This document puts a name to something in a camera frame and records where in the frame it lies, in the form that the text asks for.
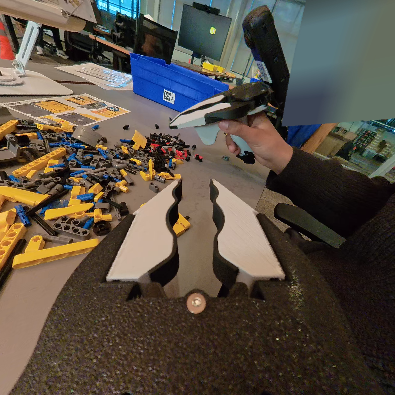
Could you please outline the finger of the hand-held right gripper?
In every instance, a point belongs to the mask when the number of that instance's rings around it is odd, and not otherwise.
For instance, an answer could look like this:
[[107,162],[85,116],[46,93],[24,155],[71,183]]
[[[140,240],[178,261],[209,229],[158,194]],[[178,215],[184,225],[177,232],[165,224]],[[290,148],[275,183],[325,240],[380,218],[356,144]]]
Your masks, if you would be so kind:
[[219,94],[182,111],[177,117],[222,117],[231,110],[229,97]]
[[233,105],[235,105],[235,102],[200,102],[175,116],[175,118],[170,121],[169,128],[175,130],[218,123],[220,121],[218,113],[230,109]]

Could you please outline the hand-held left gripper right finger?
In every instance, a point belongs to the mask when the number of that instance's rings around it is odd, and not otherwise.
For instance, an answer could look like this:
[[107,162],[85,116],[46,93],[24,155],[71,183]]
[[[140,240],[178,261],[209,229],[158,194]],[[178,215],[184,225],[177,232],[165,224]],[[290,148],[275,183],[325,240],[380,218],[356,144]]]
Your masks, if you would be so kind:
[[258,219],[258,212],[210,179],[212,219],[216,226],[213,271],[222,287],[243,283],[253,289],[259,281],[284,281],[286,274]]

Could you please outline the pile of building toy pieces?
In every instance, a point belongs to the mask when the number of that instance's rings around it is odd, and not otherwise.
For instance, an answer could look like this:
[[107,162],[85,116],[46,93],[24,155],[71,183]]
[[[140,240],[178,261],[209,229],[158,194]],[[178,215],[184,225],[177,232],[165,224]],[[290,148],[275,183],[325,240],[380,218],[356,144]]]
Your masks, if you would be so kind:
[[177,136],[135,131],[106,147],[72,138],[77,126],[32,119],[1,123],[1,286],[12,270],[90,252],[129,214],[126,194],[138,173],[158,193],[159,183],[181,179],[172,172],[191,159]]

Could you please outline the person's right forearm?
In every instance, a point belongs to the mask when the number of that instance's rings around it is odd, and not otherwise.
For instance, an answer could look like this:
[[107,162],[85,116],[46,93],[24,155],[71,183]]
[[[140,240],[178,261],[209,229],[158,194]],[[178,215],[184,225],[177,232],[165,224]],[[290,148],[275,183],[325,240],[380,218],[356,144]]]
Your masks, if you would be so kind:
[[370,179],[339,161],[321,160],[296,148],[279,175],[270,171],[266,186],[345,239],[382,209],[394,214],[394,183]]

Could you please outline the person's right hand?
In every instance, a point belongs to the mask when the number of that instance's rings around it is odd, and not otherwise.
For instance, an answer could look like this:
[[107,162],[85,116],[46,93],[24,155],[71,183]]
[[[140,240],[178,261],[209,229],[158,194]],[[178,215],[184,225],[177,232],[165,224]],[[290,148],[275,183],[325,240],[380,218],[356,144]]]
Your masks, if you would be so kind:
[[226,133],[228,150],[240,155],[240,147],[232,136],[243,139],[252,149],[255,159],[261,165],[279,175],[290,162],[293,148],[280,136],[264,111],[247,116],[246,123],[237,120],[224,120],[219,123]]

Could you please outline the blue plastic bin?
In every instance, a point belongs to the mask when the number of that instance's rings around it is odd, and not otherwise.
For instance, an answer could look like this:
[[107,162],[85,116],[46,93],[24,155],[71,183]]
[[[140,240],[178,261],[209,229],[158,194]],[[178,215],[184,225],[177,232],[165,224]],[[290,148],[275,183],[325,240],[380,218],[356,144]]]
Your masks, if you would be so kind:
[[158,104],[182,112],[229,85],[165,60],[130,54],[133,92]]

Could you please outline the black computer monitor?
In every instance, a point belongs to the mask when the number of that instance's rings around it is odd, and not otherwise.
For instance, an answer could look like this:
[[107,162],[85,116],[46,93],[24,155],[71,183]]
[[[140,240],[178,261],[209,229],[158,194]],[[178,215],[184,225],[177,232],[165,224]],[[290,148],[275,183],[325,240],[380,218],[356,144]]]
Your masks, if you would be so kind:
[[220,61],[232,18],[208,14],[183,4],[177,45],[195,57]]

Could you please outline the black office chair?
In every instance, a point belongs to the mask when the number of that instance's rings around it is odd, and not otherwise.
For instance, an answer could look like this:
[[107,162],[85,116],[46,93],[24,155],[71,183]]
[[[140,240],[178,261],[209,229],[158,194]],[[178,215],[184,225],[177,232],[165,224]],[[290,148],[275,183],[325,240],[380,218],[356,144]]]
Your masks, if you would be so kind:
[[297,206],[279,203],[273,214],[277,220],[289,226],[284,232],[289,241],[307,255],[323,251],[337,252],[345,242],[345,238]]

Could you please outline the black webcam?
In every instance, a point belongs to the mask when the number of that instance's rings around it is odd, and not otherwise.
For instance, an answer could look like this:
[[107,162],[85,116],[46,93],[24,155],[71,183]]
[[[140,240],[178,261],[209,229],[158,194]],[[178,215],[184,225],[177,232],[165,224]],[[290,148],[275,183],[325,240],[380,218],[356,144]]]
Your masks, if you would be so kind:
[[197,10],[200,10],[200,11],[203,11],[205,13],[208,13],[208,14],[220,15],[220,9],[215,8],[215,7],[211,7],[211,6],[207,6],[205,4],[193,2],[192,3],[192,7],[194,7]]

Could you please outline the grey curved panel part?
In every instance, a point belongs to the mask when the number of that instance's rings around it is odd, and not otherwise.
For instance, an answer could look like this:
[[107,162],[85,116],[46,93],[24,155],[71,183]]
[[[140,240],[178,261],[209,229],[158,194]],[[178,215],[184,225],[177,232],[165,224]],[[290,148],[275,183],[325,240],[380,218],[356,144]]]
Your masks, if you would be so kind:
[[78,125],[72,133],[72,138],[81,142],[83,145],[96,147],[98,142],[102,140],[102,135],[92,128]]

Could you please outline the white printed paper sheet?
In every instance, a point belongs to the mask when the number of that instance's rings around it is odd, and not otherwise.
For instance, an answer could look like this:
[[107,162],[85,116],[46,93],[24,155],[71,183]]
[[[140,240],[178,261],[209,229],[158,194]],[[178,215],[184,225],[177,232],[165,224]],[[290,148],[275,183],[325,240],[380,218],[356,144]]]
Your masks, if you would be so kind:
[[132,91],[132,75],[89,62],[72,66],[57,66],[58,70],[81,77],[105,90]]

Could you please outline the yellow grey sticker sheet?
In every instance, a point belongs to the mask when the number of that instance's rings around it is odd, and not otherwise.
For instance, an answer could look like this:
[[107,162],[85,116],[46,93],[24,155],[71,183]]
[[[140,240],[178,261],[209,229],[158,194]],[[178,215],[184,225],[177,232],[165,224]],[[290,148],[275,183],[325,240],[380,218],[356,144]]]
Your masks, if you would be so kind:
[[129,110],[89,94],[1,103],[1,108],[27,116],[37,123],[95,126],[130,113]]

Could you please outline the person's black sweater torso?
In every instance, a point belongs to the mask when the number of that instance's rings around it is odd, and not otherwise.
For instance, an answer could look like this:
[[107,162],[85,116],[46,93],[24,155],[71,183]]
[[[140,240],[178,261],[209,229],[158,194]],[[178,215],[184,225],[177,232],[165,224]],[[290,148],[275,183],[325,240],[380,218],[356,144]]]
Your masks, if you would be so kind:
[[383,206],[319,204],[306,211],[346,241],[310,253],[347,317],[365,363],[394,394],[394,197]]

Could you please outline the background shelf rack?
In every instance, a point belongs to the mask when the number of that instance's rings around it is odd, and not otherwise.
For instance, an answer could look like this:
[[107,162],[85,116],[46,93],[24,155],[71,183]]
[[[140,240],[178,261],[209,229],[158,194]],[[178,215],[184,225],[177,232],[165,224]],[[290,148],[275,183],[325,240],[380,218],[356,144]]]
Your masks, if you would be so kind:
[[335,159],[346,169],[394,182],[395,120],[338,123],[313,154]]

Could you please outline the white tilted panel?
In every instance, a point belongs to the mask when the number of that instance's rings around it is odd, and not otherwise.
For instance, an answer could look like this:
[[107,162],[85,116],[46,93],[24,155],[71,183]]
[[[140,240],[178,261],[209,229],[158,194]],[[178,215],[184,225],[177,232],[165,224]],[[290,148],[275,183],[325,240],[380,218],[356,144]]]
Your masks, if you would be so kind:
[[84,30],[87,22],[101,24],[96,1],[91,0],[2,0],[0,12],[70,32]]

